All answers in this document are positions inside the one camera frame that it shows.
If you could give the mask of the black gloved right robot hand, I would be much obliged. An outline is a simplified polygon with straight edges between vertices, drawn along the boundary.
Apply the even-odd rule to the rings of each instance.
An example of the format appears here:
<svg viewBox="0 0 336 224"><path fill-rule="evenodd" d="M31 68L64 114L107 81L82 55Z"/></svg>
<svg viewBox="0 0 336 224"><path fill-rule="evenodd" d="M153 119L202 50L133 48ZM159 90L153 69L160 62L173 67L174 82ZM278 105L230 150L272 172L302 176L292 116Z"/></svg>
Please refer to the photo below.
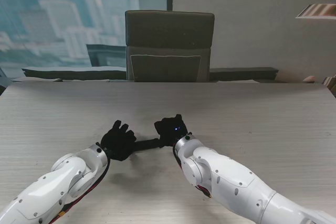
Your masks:
<svg viewBox="0 0 336 224"><path fill-rule="evenodd" d="M159 147L174 146L178 140L189 134L180 114L172 118L163 118L154 123L159 135Z"/></svg>

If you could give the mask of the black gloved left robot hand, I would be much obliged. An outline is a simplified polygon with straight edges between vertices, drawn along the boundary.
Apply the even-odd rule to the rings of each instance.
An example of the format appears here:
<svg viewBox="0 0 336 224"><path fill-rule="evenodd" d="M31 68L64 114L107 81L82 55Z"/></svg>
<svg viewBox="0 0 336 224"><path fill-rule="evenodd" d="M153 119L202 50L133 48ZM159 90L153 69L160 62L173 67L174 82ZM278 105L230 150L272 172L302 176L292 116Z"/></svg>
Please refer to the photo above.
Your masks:
<svg viewBox="0 0 336 224"><path fill-rule="evenodd" d="M103 136L100 146L106 155L116 161L127 159L134 149L136 137L128 124L116 120L112 128Z"/></svg>

